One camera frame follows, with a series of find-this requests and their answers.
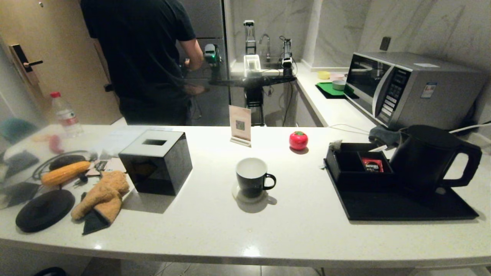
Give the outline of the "black rounded plastic object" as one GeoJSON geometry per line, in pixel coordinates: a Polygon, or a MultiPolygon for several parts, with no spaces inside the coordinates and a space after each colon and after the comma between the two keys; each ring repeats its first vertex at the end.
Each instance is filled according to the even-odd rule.
{"type": "Polygon", "coordinates": [[[68,276],[68,274],[61,267],[55,266],[38,271],[33,276],[68,276]]]}

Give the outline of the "grey device green light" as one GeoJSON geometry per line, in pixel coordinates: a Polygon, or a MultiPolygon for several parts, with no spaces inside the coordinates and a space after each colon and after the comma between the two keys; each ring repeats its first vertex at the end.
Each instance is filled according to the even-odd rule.
{"type": "Polygon", "coordinates": [[[207,44],[204,47],[204,59],[210,67],[218,67],[222,63],[219,46],[217,44],[207,44]]]}

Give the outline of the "grey cloth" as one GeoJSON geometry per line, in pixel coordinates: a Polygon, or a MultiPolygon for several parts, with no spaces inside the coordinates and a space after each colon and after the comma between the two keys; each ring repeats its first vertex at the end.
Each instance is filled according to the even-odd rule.
{"type": "Polygon", "coordinates": [[[377,126],[370,130],[368,139],[371,143],[378,146],[386,145],[387,149],[393,149],[400,144],[400,132],[387,130],[382,126],[377,126]]]}

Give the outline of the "person in black shirt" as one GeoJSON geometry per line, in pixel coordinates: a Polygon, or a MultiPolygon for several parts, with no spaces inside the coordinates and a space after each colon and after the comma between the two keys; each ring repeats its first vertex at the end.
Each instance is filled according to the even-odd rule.
{"type": "Polygon", "coordinates": [[[188,126],[191,96],[205,91],[184,79],[184,66],[204,56],[179,0],[80,0],[88,33],[107,63],[119,110],[128,125],[188,126]]]}

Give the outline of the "white plastic container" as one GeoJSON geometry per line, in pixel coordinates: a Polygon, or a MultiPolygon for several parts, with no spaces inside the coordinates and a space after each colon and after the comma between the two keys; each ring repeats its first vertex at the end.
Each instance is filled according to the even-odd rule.
{"type": "Polygon", "coordinates": [[[256,77],[260,75],[260,57],[257,54],[244,55],[244,77],[256,77]]]}

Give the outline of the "chrome faucet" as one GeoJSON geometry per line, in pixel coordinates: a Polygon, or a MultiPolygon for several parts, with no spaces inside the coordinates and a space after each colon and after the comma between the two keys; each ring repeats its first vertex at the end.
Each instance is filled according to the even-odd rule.
{"type": "Polygon", "coordinates": [[[261,52],[261,57],[263,57],[263,59],[266,61],[266,62],[270,62],[271,61],[271,50],[270,50],[270,36],[266,33],[263,33],[263,35],[260,37],[259,39],[259,45],[261,45],[265,50],[265,52],[261,52]]]}

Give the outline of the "black electric kettle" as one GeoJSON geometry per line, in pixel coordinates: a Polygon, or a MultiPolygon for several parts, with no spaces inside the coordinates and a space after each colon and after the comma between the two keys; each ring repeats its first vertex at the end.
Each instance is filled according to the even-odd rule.
{"type": "Polygon", "coordinates": [[[430,193],[439,187],[463,187],[477,172],[482,157],[480,147],[428,125],[412,125],[399,133],[399,146],[390,165],[406,189],[430,193]],[[468,156],[461,178],[444,179],[458,154],[468,156]]]}

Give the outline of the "black table column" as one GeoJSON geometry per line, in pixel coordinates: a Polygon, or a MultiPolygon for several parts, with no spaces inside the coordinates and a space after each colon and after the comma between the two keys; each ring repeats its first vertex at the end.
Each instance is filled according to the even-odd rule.
{"type": "Polygon", "coordinates": [[[264,115],[264,89],[262,86],[251,86],[244,88],[244,98],[248,109],[256,108],[259,110],[259,118],[251,119],[251,126],[265,126],[264,115]]]}

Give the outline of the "black oval object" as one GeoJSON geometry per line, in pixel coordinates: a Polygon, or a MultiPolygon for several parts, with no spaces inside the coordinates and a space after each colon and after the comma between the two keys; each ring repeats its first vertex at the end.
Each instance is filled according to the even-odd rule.
{"type": "Polygon", "coordinates": [[[79,161],[86,161],[86,157],[84,157],[83,155],[61,156],[51,162],[51,164],[49,165],[49,171],[54,171],[58,168],[78,163],[79,161]]]}

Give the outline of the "green cutting board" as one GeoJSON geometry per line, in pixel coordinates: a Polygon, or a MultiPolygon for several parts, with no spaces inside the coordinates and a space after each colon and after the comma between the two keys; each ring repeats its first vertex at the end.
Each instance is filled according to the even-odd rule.
{"type": "Polygon", "coordinates": [[[342,98],[345,95],[354,94],[354,91],[347,86],[344,80],[319,82],[316,84],[316,87],[326,98],[342,98]]]}

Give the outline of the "black cube tissue box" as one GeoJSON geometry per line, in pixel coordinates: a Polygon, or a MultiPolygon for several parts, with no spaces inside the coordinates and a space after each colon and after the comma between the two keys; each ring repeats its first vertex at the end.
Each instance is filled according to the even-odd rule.
{"type": "Polygon", "coordinates": [[[139,193],[176,196],[193,169],[181,131],[146,130],[118,156],[139,193]]]}

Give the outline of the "green cutting mat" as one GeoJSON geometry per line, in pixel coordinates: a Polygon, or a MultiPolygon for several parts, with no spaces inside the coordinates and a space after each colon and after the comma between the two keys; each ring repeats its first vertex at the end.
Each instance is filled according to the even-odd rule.
{"type": "Polygon", "coordinates": [[[326,99],[344,99],[346,96],[353,99],[359,99],[359,96],[349,89],[345,88],[343,91],[334,90],[331,82],[320,82],[315,86],[326,99]]]}

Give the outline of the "dark flat packet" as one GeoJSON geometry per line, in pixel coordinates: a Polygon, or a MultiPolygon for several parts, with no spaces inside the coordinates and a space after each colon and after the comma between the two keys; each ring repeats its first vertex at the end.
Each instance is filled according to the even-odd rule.
{"type": "Polygon", "coordinates": [[[4,164],[7,165],[7,171],[5,174],[5,178],[11,177],[31,166],[37,164],[39,162],[38,157],[33,155],[30,152],[23,151],[18,154],[13,155],[4,161],[4,164]]]}

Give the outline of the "white round coaster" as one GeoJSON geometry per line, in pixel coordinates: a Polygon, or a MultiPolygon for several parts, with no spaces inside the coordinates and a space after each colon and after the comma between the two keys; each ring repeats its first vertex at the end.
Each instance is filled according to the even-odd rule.
{"type": "Polygon", "coordinates": [[[232,196],[235,200],[237,200],[238,202],[247,203],[247,204],[259,203],[260,201],[267,200],[269,197],[269,194],[266,191],[261,192],[261,194],[259,196],[256,196],[256,197],[247,197],[242,192],[240,185],[237,181],[232,185],[231,192],[232,192],[232,196]]]}

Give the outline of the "red toy tomato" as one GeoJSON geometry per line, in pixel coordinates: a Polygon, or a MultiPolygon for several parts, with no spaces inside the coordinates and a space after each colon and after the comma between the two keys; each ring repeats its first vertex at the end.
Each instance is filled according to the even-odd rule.
{"type": "Polygon", "coordinates": [[[302,131],[295,131],[289,136],[289,145],[293,150],[301,151],[307,147],[308,136],[302,131]]]}

